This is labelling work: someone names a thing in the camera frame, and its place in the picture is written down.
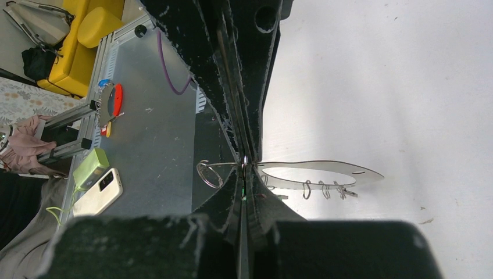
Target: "black screw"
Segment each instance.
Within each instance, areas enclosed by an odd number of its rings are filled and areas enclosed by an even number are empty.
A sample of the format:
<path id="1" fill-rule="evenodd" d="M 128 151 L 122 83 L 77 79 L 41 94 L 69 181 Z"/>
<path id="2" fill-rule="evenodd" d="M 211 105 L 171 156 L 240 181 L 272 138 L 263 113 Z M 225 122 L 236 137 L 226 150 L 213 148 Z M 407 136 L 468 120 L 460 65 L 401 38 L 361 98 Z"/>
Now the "black screw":
<path id="1" fill-rule="evenodd" d="M 147 33 L 147 27 L 140 24 L 136 26 L 134 31 L 137 38 L 142 38 L 145 35 L 145 33 Z"/>

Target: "blue object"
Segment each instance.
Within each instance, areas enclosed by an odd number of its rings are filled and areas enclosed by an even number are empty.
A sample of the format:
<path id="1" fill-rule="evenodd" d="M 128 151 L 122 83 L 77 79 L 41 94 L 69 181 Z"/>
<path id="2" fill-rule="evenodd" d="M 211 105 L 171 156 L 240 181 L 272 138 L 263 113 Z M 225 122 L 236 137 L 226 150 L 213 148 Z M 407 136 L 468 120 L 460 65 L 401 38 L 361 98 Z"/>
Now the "blue object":
<path id="1" fill-rule="evenodd" d="M 111 81 L 107 78 L 106 80 L 101 80 L 99 83 L 98 83 L 98 86 L 99 87 L 103 87 L 105 85 L 107 85 L 108 83 L 110 83 Z"/>

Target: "hole in metal plate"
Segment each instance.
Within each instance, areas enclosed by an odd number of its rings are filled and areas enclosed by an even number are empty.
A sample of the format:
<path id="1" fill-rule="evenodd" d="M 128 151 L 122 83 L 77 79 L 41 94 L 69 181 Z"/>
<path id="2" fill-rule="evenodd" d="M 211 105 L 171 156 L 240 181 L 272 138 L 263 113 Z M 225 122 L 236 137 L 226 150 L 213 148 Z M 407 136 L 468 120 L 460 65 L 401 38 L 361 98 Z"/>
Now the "hole in metal plate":
<path id="1" fill-rule="evenodd" d="M 356 180 L 351 176 L 325 170 L 298 169 L 293 167 L 270 167 L 263 169 L 262 171 L 273 177 L 296 181 L 299 183 L 304 183 L 306 180 L 310 180 L 314 184 L 317 184 L 318 181 L 323 181 L 327 184 L 334 184 L 334 181 L 336 181 L 341 185 L 348 185 L 356 182 Z"/>

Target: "white floor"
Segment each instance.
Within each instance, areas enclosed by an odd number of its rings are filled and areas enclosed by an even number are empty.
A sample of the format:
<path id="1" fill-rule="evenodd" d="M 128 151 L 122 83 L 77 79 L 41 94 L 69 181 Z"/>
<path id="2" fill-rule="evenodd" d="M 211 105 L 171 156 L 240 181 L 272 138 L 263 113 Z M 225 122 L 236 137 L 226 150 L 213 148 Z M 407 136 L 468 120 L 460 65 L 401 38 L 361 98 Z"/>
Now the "white floor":
<path id="1" fill-rule="evenodd" d="M 492 13 L 488 0 L 294 1 L 264 161 L 341 160 L 385 180 L 345 201 L 276 192 L 309 219 L 413 223 L 445 278 L 492 278 Z"/>

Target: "green power bank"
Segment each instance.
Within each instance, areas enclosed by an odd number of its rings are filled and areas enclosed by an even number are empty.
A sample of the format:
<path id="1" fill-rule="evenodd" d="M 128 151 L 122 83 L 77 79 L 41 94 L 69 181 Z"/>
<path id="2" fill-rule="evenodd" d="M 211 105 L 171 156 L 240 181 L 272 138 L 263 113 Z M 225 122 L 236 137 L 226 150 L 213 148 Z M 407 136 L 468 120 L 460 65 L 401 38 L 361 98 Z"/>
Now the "green power bank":
<path id="1" fill-rule="evenodd" d="M 101 148 L 94 148 L 74 171 L 76 189 L 89 190 L 109 168 L 106 153 Z"/>

